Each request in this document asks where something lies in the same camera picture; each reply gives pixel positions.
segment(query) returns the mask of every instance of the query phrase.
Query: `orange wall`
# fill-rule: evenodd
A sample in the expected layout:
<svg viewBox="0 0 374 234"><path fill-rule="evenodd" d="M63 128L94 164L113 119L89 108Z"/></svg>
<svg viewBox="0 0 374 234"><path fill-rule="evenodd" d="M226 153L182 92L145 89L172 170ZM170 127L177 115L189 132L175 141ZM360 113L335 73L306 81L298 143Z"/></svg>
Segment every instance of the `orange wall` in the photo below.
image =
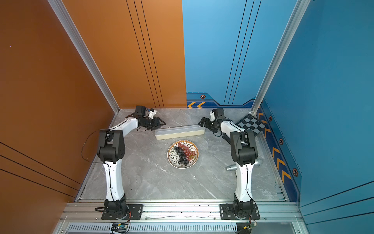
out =
<svg viewBox="0 0 374 234"><path fill-rule="evenodd" d="M186 107L181 0L63 0L120 108Z"/></svg>
<svg viewBox="0 0 374 234"><path fill-rule="evenodd" d="M47 234L113 111L47 0L2 1L0 35L1 233Z"/></svg>

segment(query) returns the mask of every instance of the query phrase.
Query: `black bracket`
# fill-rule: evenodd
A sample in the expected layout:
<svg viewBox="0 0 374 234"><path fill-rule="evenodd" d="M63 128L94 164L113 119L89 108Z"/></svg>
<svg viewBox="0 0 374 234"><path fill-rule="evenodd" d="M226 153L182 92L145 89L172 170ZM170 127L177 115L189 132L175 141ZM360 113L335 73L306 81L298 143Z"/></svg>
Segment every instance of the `black bracket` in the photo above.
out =
<svg viewBox="0 0 374 234"><path fill-rule="evenodd" d="M238 219L235 217L234 213L234 207L232 204L220 204L220 213L221 213L221 219L222 220L230 220L230 219ZM255 204L252 212L248 214L244 219L249 220L249 216L251 216L251 219L253 220L259 220L260 219L260 213L258 211L258 207Z"/></svg>
<svg viewBox="0 0 374 234"><path fill-rule="evenodd" d="M141 214L143 212L143 204L127 204L127 206L131 211L130 220L140 220ZM120 217L120 215L106 212L103 212L101 216L102 220L127 220L128 218L128 216Z"/></svg>

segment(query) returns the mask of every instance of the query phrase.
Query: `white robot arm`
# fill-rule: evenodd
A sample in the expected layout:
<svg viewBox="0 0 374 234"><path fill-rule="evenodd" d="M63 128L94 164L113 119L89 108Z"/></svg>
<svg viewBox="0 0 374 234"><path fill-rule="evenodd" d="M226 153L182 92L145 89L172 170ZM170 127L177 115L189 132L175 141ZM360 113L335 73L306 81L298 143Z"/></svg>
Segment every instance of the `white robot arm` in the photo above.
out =
<svg viewBox="0 0 374 234"><path fill-rule="evenodd" d="M245 130L238 127L227 119L223 109L214 109L210 113L210 119L202 118L199 125L217 133L218 130L224 133L224 137L231 144L231 156L236 165L236 190L234 194L234 214L238 218L248 216L255 207L252 199L251 181L252 170L257 159L257 146L252 130Z"/></svg>
<svg viewBox="0 0 374 234"><path fill-rule="evenodd" d="M127 116L121 123L110 129L100 130L97 156L103 163L107 182L104 207L95 209L103 212L101 219L111 220L127 217L129 210L126 205L126 195L123 190L121 174L122 158L125 155L123 138L138 127L155 130L165 124L159 117L154 118L156 111L153 109L150 109L148 116L145 116L146 110L144 106L137 106L135 112Z"/></svg>

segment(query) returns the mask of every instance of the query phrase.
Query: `cable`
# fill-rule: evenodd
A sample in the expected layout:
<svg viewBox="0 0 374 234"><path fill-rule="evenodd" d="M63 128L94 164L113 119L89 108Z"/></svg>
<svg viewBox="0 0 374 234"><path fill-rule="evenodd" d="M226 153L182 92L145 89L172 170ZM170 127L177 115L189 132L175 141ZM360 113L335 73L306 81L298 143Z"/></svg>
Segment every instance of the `cable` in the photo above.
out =
<svg viewBox="0 0 374 234"><path fill-rule="evenodd" d="M145 131L148 130L148 129L145 129L144 131L139 131L139 129L140 129L140 126L138 126L138 127L137 127L137 131L138 131L138 132L145 132Z"/></svg>
<svg viewBox="0 0 374 234"><path fill-rule="evenodd" d="M131 226L131 220L130 220L131 219L131 210L129 210L128 214L129 214L129 219L128 219L129 226L127 227L127 231L125 232L125 234L127 234L129 232L129 230L130 230L130 226Z"/></svg>
<svg viewBox="0 0 374 234"><path fill-rule="evenodd" d="M216 137L220 137L220 136L222 136L222 131L220 130L220 132L221 132L221 134L219 136L217 136L216 134L214 134L214 132L213 132L213 135L215 135Z"/></svg>
<svg viewBox="0 0 374 234"><path fill-rule="evenodd" d="M100 131L100 130L105 130L105 131L107 131L107 130L109 130L109 129L98 129L98 130L94 131L93 133L89 134L89 136L87 137L86 141L83 143L83 146L82 146L82 150L81 150L81 152L80 152L80 155L82 156L82 159L86 160L87 162L90 162L90 163L99 163L99 164L105 164L105 165L107 165L107 166L108 166L108 171L109 171L110 166L109 166L108 164L106 164L105 162L94 162L93 160L90 161L90 160L87 160L87 159L85 159L85 158L83 157L83 149L84 149L84 147L85 147L86 142L88 141L88 139L90 138L90 136L91 136L92 134L94 134L95 132ZM109 174L109 190L110 190L110 195L112 196L113 201L115 201L114 198L113 198L112 190L111 190L111 187L112 187L111 185L112 185L112 183L111 183L111 178L110 178L110 171L108 172L108 174Z"/></svg>
<svg viewBox="0 0 374 234"><path fill-rule="evenodd" d="M244 164L245 165L245 167L247 168L247 186L246 186L246 191L247 191L247 194L248 194L248 196L253 200L253 202L254 202L254 204L255 205L257 205L256 204L256 202L255 202L255 200L251 197L251 195L248 193L248 166L247 166L247 164Z"/></svg>
<svg viewBox="0 0 374 234"><path fill-rule="evenodd" d="M147 219L164 219L164 218L169 218L169 217L185 217L185 218L191 218L191 217L197 217L197 218L209 218L211 215L207 216L207 217L199 217L199 216L196 216L196 215L193 215L193 216L184 216L184 215L176 215L176 216L165 216L165 217L157 217L157 218L151 218L151 217L147 217Z"/></svg>

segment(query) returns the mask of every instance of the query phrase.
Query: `metal vent grille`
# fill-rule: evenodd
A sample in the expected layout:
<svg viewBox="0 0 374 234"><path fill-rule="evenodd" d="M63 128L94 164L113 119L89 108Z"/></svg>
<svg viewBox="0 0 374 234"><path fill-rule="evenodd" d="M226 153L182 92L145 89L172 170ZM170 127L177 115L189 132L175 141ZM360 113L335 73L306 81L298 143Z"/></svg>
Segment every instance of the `metal vent grille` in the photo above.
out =
<svg viewBox="0 0 374 234"><path fill-rule="evenodd" d="M98 224L98 223L70 223L66 232L69 234L74 233L109 233L111 224Z"/></svg>
<svg viewBox="0 0 374 234"><path fill-rule="evenodd" d="M70 223L66 233L109 233L111 223ZM237 232L236 223L232 222L133 222L129 232Z"/></svg>
<svg viewBox="0 0 374 234"><path fill-rule="evenodd" d="M236 232L236 223L131 223L130 232Z"/></svg>

